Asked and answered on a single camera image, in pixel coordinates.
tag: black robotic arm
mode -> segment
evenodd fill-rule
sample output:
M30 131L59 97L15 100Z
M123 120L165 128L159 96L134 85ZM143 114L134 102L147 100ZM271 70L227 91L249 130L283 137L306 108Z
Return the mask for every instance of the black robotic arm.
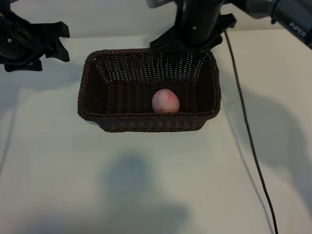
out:
M41 71L43 55L69 61L59 40L70 36L67 25L31 24L11 11L14 1L0 0L0 64L6 71ZM151 8L171 1L177 4L175 24L151 42L156 53L204 52L219 45L221 34L236 23L232 14L220 14L228 3L255 19L271 17L312 49L312 0L147 0Z
M147 0L156 8L173 0ZM232 14L221 15L222 5L233 3L255 19L271 17L312 49L311 0L174 0L175 25L151 43L155 52L201 51L222 42L221 34L234 27Z
M59 37L69 38L63 22L31 24L10 9L16 0L0 0L0 64L7 72L42 71L40 58L69 61L67 50Z

